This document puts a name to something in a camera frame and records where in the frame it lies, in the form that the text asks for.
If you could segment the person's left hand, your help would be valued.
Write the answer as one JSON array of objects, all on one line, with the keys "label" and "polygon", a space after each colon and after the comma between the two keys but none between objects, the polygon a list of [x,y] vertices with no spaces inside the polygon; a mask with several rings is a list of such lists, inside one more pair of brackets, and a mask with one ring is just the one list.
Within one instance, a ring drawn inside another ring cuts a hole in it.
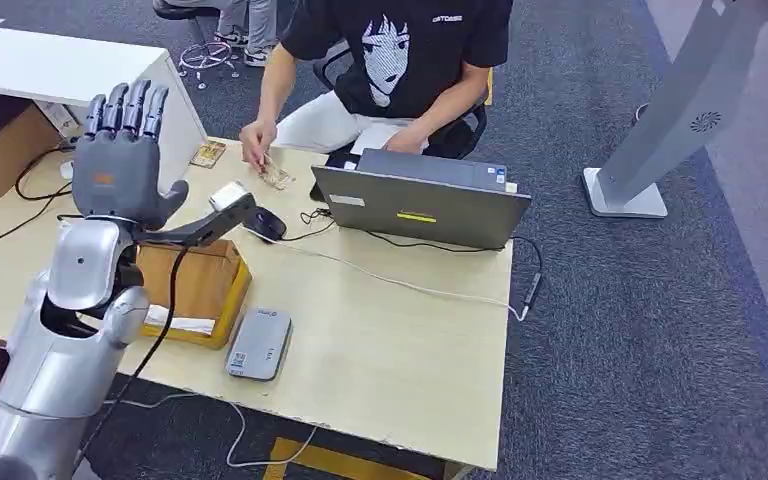
[{"label": "person's left hand", "polygon": [[414,127],[400,129],[384,145],[387,151],[409,154],[421,154],[426,147],[426,134]]}]

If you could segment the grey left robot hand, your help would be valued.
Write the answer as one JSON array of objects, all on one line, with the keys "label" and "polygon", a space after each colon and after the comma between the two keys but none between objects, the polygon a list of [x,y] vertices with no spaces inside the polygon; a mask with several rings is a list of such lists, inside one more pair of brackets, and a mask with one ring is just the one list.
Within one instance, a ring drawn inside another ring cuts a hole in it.
[{"label": "grey left robot hand", "polygon": [[120,83],[90,102],[77,143],[72,196],[85,217],[115,217],[157,231],[183,205],[189,185],[159,189],[158,140],[168,88],[147,79]]}]

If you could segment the person's right hand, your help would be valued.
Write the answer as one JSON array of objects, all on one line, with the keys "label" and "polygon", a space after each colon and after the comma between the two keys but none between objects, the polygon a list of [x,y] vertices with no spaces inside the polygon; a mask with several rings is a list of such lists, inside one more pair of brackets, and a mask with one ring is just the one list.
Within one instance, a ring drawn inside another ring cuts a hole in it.
[{"label": "person's right hand", "polygon": [[242,158],[258,173],[266,169],[266,155],[277,134],[275,120],[258,119],[243,127],[239,134]]}]

